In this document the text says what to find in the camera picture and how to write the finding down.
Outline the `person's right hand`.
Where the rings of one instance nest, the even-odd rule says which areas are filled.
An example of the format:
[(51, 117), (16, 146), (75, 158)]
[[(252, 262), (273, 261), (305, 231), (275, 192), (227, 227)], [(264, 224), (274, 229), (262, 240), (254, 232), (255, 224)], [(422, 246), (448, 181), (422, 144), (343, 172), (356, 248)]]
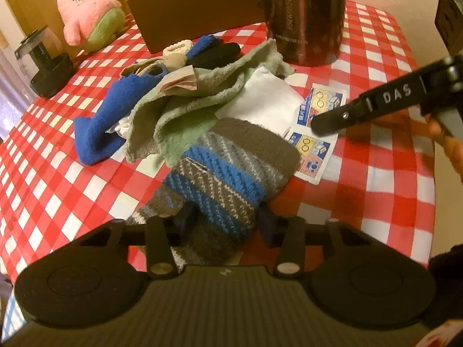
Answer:
[(370, 124), (372, 143), (392, 152), (392, 168), (424, 176), (434, 172), (435, 146), (442, 147), (457, 174), (462, 174), (462, 141), (417, 107), (379, 117)]

